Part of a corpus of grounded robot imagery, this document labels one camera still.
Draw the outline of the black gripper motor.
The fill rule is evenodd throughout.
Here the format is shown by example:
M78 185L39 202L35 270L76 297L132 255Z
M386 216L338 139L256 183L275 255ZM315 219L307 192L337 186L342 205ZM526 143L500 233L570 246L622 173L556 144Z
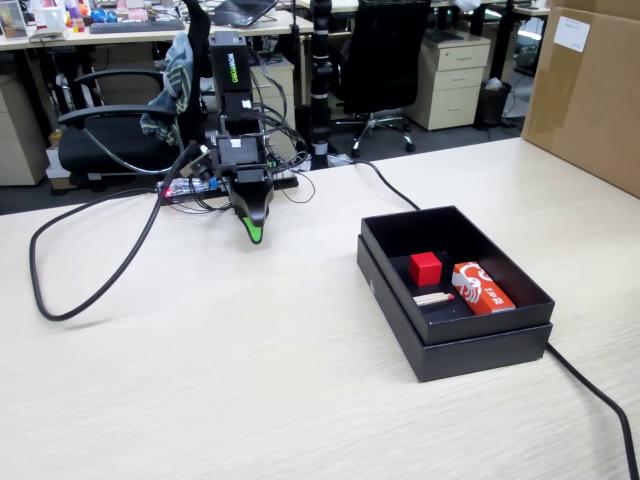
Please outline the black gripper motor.
M263 225L274 197L272 182L267 177L264 148L257 137L219 138L215 173L228 178L231 188L231 203L253 244L263 239Z

